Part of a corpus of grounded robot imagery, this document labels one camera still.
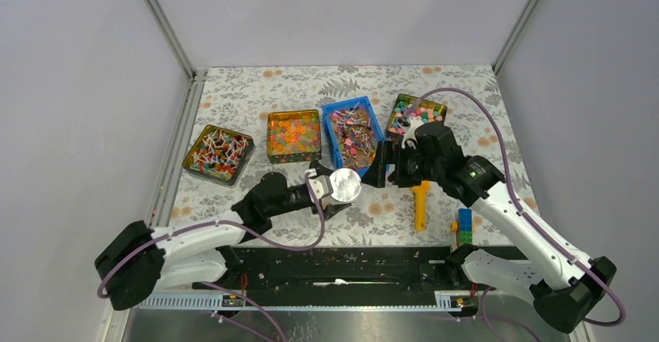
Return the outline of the blue plastic candy bin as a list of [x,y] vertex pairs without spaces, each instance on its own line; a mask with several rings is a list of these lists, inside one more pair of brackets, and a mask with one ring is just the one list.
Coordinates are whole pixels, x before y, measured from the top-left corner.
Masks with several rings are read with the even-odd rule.
[[328,103],[321,109],[334,166],[363,176],[375,159],[378,143],[385,139],[370,100],[362,96]]

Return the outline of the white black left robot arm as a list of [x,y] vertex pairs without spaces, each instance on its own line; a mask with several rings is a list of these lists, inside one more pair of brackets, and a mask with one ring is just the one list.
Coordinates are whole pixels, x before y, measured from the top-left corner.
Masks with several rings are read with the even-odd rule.
[[[320,244],[326,220],[350,206],[362,191],[361,177],[348,168],[331,170],[317,161],[301,184],[291,186],[282,173],[270,172],[227,211],[180,227],[150,228],[129,223],[95,259],[100,278],[98,298],[125,310],[152,292],[184,284],[216,282],[232,288],[240,266],[229,260],[231,247],[259,239],[289,251],[306,251]],[[277,243],[265,237],[273,217],[308,208],[320,220],[319,236],[304,246]]]

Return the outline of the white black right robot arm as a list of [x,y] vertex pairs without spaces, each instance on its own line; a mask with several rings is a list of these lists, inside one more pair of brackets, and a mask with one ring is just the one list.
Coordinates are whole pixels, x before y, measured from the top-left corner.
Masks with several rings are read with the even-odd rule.
[[617,268],[566,241],[510,189],[504,174],[479,155],[464,155],[452,130],[434,122],[411,127],[401,141],[378,143],[362,177],[366,185],[415,187],[435,182],[449,197],[482,215],[524,254],[523,266],[465,244],[446,259],[454,288],[472,283],[505,291],[529,304],[552,328],[571,333],[604,297]]

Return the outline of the yellow plastic scoop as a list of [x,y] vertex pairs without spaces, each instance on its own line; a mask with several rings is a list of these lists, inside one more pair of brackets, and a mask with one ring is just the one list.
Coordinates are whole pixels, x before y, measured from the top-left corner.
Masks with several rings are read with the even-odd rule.
[[427,193],[429,189],[430,182],[426,180],[410,188],[414,195],[414,226],[419,232],[427,228]]

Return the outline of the clear glass jar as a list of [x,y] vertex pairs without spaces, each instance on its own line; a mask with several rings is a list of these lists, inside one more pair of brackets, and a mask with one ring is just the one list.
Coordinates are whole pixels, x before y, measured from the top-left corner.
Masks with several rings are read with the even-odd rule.
[[332,194],[327,195],[321,199],[321,203],[323,207],[327,206],[335,206],[335,205],[345,205],[345,204],[352,204],[354,201],[357,200],[357,197],[349,197],[347,199],[336,199]]

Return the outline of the white round jar lid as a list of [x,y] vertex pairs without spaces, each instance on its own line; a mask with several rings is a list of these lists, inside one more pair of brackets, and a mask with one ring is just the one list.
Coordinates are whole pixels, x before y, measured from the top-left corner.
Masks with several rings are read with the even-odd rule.
[[332,188],[331,198],[348,204],[357,200],[361,191],[361,178],[356,171],[348,168],[334,170],[329,176]]

